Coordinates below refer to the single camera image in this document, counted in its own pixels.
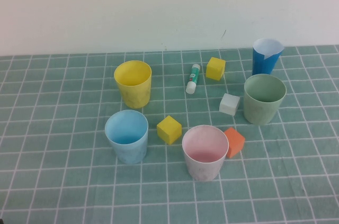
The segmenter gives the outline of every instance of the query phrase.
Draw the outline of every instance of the plastic cup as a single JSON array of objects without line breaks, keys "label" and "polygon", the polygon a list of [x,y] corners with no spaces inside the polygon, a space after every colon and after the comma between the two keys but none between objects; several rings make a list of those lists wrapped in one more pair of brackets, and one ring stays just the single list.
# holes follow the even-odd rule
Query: plastic cup
[{"label": "plastic cup", "polygon": [[199,125],[186,132],[182,148],[190,175],[199,181],[212,181],[225,160],[228,139],[216,127]]},{"label": "plastic cup", "polygon": [[253,43],[252,75],[270,74],[284,46],[274,39],[259,39]]},{"label": "plastic cup", "polygon": [[244,85],[244,116],[252,124],[269,123],[286,95],[284,83],[268,74],[249,77]]},{"label": "plastic cup", "polygon": [[123,110],[106,122],[105,134],[123,163],[141,162],[147,152],[148,121],[135,110]]},{"label": "plastic cup", "polygon": [[139,109],[149,102],[152,69],[143,61],[127,61],[118,66],[114,79],[125,104]]}]

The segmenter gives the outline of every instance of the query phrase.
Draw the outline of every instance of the white glue stick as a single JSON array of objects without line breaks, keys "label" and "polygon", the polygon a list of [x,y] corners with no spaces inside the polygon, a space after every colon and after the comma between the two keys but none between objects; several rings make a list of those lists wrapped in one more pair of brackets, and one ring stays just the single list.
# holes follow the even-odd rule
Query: white glue stick
[{"label": "white glue stick", "polygon": [[186,92],[188,94],[193,94],[197,86],[198,76],[200,71],[199,64],[193,64],[189,82],[187,83]]}]

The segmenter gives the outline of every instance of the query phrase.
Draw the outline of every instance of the cup rim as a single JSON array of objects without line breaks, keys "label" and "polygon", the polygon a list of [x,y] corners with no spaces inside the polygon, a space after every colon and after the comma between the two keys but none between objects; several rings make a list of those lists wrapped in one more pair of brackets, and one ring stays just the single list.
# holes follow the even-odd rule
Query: cup rim
[{"label": "cup rim", "polygon": [[[115,73],[117,72],[117,70],[119,69],[120,66],[124,65],[124,64],[128,64],[128,63],[131,63],[131,62],[138,62],[138,63],[142,63],[142,64],[146,64],[150,70],[150,74],[149,74],[149,77],[142,83],[138,84],[138,85],[125,85],[125,84],[121,84],[120,82],[117,81],[117,79],[115,78]],[[134,87],[134,86],[139,86],[139,85],[142,85],[142,84],[145,84],[150,78],[152,77],[152,68],[150,67],[150,65],[144,61],[139,61],[139,60],[131,60],[131,61],[125,61],[123,62],[122,64],[120,64],[114,71],[114,74],[113,74],[113,78],[114,80],[119,84],[119,85],[123,85],[124,87]]]},{"label": "cup rim", "polygon": [[[253,98],[252,96],[250,96],[249,93],[246,91],[246,88],[245,88],[246,82],[248,82],[248,80],[249,80],[250,78],[253,78],[253,77],[259,77],[259,76],[271,77],[271,78],[275,78],[275,79],[277,79],[278,81],[280,81],[280,82],[282,83],[282,85],[285,87],[285,93],[284,93],[284,95],[283,95],[280,99],[278,99],[278,100],[276,100],[276,101],[272,101],[272,102],[259,101],[259,100],[256,100],[255,98]],[[270,74],[262,73],[262,74],[255,74],[255,75],[252,75],[251,77],[249,77],[248,79],[246,79],[246,81],[245,81],[245,83],[244,83],[244,92],[248,95],[248,97],[250,97],[250,98],[251,98],[252,100],[254,100],[254,101],[258,101],[258,102],[260,102],[260,103],[265,103],[265,104],[271,104],[271,103],[276,103],[276,102],[278,102],[278,101],[281,101],[281,100],[286,96],[287,88],[286,88],[284,82],[283,82],[282,80],[280,80],[279,78],[277,78],[277,77],[275,77],[275,76],[272,76],[272,75],[270,75]]]},{"label": "cup rim", "polygon": [[[215,160],[214,162],[200,162],[200,161],[198,161],[198,160],[196,160],[196,159],[193,159],[190,155],[188,155],[188,153],[186,153],[186,151],[185,151],[185,149],[184,149],[184,140],[185,140],[185,136],[186,136],[186,134],[187,134],[190,130],[192,130],[192,129],[194,129],[194,128],[197,128],[197,127],[210,127],[210,128],[213,128],[213,129],[217,129],[217,130],[219,130],[222,134],[224,134],[224,136],[225,136],[225,138],[226,138],[226,140],[227,140],[227,150],[226,150],[225,154],[224,154],[221,158]],[[226,157],[226,155],[227,155],[227,153],[228,153],[228,150],[229,150],[229,141],[228,141],[228,138],[227,138],[226,134],[225,134],[222,130],[220,130],[219,128],[217,128],[217,127],[215,127],[215,126],[212,126],[212,125],[205,125],[205,124],[202,124],[202,125],[198,125],[198,126],[192,127],[191,129],[189,129],[189,130],[185,133],[185,135],[184,135],[183,138],[182,138],[181,147],[182,147],[182,150],[184,151],[185,155],[186,155],[187,157],[189,157],[191,160],[193,160],[193,161],[195,161],[195,162],[197,162],[197,163],[200,163],[200,164],[209,165],[209,164],[214,164],[214,163],[216,163],[216,162],[218,162],[218,161],[220,161],[221,159],[223,159],[223,158]]]},{"label": "cup rim", "polygon": [[265,44],[271,44],[272,46],[274,46],[274,48],[272,47],[272,51],[270,53],[272,53],[271,55],[274,56],[277,53],[281,53],[285,47],[283,46],[283,44],[281,44],[281,42],[279,40],[276,39],[272,39],[272,38],[261,38],[261,39],[257,39],[256,41],[254,41],[253,43],[253,49],[257,52],[260,53],[264,56],[267,56],[263,53],[263,51],[261,50],[262,45]]},{"label": "cup rim", "polygon": [[[107,128],[108,122],[109,122],[111,119],[113,119],[114,116],[119,115],[119,114],[121,114],[121,113],[123,113],[123,112],[128,112],[128,113],[131,112],[131,113],[141,114],[142,117],[146,120],[146,123],[147,123],[147,129],[146,129],[146,132],[144,133],[144,135],[143,135],[142,137],[140,137],[137,141],[133,142],[133,143],[129,143],[129,144],[120,144],[120,143],[114,142],[113,140],[111,140],[111,139],[107,136],[106,128]],[[119,112],[113,114],[111,117],[109,117],[108,120],[107,120],[107,122],[106,122],[106,124],[105,124],[105,135],[106,135],[108,141],[109,141],[109,142],[112,142],[113,144],[119,145],[119,146],[131,146],[131,145],[133,145],[133,144],[136,144],[136,143],[139,142],[139,141],[140,141],[147,133],[148,133],[148,121],[147,121],[147,118],[144,116],[144,114],[142,114],[142,113],[140,113],[140,112],[138,112],[138,111],[136,111],[136,110],[131,110],[131,109],[121,110],[121,111],[119,111]]]}]

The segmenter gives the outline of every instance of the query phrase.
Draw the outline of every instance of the pink cup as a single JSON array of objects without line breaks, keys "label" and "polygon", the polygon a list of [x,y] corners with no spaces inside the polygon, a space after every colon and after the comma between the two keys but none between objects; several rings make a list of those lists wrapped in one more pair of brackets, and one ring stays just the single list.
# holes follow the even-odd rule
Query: pink cup
[{"label": "pink cup", "polygon": [[216,127],[199,125],[186,132],[182,148],[190,175],[199,181],[212,181],[225,160],[228,139]]}]

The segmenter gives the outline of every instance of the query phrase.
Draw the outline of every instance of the yellow cube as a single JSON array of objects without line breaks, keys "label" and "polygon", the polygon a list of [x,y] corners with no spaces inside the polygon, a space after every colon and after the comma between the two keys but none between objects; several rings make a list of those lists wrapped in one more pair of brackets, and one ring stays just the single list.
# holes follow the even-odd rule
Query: yellow cube
[{"label": "yellow cube", "polygon": [[211,57],[207,64],[206,77],[220,80],[225,72],[226,61],[219,58]]},{"label": "yellow cube", "polygon": [[182,128],[180,123],[167,116],[157,125],[157,132],[163,141],[171,145],[181,136]]}]

